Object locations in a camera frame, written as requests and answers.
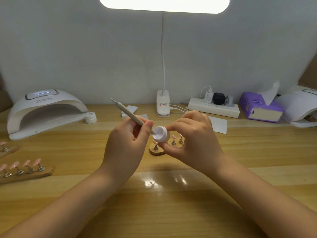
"hand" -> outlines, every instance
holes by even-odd
[[[138,117],[144,122],[142,127],[127,117],[111,131],[100,166],[119,186],[138,168],[153,126],[152,120]]]
[[[158,145],[165,153],[180,160],[184,164],[207,174],[221,165],[224,152],[212,129],[207,115],[198,111],[190,111],[174,123],[166,126],[168,131],[176,130],[185,138],[182,147],[177,148],[167,143]]]

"person's right hand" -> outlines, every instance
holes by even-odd
[[[158,145],[164,149],[166,154],[204,174],[220,168],[224,152],[207,115],[199,111],[190,111],[174,123],[167,125],[166,129],[168,131],[176,130],[185,138],[184,144],[180,148],[167,143],[159,143]]]

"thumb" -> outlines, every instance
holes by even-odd
[[[137,142],[139,142],[140,144],[144,144],[144,146],[146,145],[146,143],[147,143],[147,141],[149,139],[153,124],[154,124],[153,121],[149,120],[149,121],[146,121],[142,125],[142,127],[140,129],[140,132],[138,134],[138,137],[136,139]]]
[[[168,143],[158,143],[158,146],[160,146],[167,155],[172,156],[178,160],[181,159],[181,157],[183,156],[182,147],[177,148],[177,147],[169,145]]]

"wooden tabletop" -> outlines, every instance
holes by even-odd
[[[172,110],[170,117],[159,118],[155,105],[138,106],[135,114],[147,114],[155,126],[182,116]],[[101,164],[109,132],[122,120],[121,112],[114,105],[87,107],[96,113],[96,123],[79,121],[18,140],[20,150],[0,160],[0,164],[11,164],[41,158],[43,165],[56,166],[53,176],[0,186],[0,233],[49,204]],[[8,140],[8,113],[0,114],[0,141]],[[210,116],[228,119],[227,135],[216,133],[226,153],[317,211],[317,128]],[[265,237],[213,181],[170,156],[152,156],[151,143],[149,139],[136,173],[79,237]]]

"led light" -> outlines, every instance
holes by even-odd
[[[189,12],[218,14],[230,0],[100,0],[108,8],[160,12]]]

